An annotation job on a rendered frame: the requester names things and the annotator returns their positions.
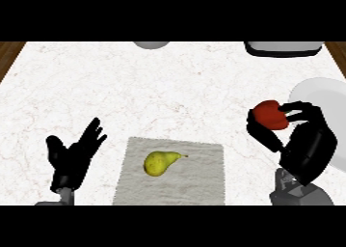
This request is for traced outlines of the grey cloth placemat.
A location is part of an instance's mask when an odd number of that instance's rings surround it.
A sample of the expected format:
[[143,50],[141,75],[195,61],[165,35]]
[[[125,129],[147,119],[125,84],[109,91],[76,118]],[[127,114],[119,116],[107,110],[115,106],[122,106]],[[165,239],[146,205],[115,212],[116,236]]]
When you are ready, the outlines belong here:
[[[186,154],[168,171],[152,177],[143,163],[153,151]],[[224,147],[220,144],[133,137],[116,187],[116,206],[223,206]]]

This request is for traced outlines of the white plate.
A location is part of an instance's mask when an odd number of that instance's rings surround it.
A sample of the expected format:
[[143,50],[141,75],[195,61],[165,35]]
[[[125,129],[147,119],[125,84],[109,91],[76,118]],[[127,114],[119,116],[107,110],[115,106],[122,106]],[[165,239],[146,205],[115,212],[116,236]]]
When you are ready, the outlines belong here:
[[323,77],[304,80],[289,95],[289,102],[300,100],[322,107],[338,139],[331,165],[346,173],[346,83]]

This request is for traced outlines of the red bell pepper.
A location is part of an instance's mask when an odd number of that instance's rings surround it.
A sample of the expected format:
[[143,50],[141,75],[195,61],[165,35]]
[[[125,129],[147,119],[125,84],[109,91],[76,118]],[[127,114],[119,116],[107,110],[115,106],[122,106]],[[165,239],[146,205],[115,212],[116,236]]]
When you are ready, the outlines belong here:
[[288,115],[279,108],[280,103],[277,100],[266,100],[252,110],[255,120],[270,130],[283,130],[289,127]]

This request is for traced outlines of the yellow pear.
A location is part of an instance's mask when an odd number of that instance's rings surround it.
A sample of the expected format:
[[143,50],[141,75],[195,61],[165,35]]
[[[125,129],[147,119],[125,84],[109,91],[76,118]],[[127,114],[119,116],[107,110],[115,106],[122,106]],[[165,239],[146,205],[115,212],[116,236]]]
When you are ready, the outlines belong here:
[[147,175],[159,177],[181,157],[187,157],[187,154],[175,151],[153,151],[144,160],[144,172]]

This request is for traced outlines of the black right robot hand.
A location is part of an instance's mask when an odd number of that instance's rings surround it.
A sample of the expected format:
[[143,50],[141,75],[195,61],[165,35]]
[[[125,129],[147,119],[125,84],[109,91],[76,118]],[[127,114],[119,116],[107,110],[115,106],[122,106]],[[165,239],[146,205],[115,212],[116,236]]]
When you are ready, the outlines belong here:
[[248,132],[271,152],[282,153],[282,167],[307,186],[326,170],[338,147],[322,107],[303,101],[280,104],[279,110],[286,113],[289,123],[304,121],[295,127],[286,145],[274,133],[276,130],[270,130],[255,120],[254,108],[249,111]]

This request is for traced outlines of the grey round object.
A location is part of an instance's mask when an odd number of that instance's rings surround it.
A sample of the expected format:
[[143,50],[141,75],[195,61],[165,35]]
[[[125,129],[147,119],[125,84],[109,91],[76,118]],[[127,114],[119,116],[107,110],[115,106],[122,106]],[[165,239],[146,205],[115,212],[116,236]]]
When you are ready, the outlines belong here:
[[136,45],[143,49],[159,49],[169,43],[167,41],[137,41]]

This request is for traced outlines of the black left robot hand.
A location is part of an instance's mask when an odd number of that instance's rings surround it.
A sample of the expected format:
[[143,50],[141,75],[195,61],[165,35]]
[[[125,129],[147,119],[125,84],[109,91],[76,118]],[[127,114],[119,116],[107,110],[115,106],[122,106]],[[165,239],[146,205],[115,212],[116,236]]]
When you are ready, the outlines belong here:
[[70,188],[72,191],[81,188],[93,158],[102,143],[107,139],[107,135],[100,136],[102,132],[100,118],[94,118],[79,141],[70,147],[65,145],[56,135],[47,138],[50,162],[56,168],[51,185],[54,192],[59,192],[63,188]]

